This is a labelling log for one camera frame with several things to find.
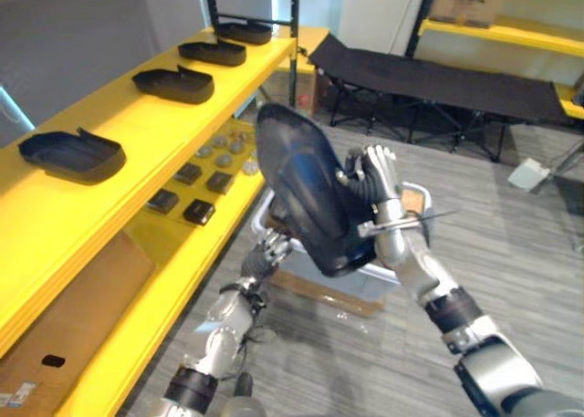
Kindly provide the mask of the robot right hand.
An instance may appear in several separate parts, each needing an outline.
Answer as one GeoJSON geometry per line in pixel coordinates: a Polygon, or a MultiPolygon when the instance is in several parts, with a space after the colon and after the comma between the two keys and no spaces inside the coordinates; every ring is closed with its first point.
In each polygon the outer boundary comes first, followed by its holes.
{"type": "Polygon", "coordinates": [[[395,153],[380,144],[351,148],[336,180],[364,203],[378,204],[402,197],[394,161],[395,153]]]}

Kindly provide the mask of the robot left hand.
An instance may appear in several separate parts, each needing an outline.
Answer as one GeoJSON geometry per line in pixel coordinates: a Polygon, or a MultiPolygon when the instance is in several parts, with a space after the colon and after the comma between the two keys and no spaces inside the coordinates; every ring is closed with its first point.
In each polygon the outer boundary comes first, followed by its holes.
{"type": "Polygon", "coordinates": [[[247,254],[240,277],[252,277],[264,281],[272,276],[279,265],[292,251],[291,237],[269,228],[258,238],[254,248],[247,254]]]}

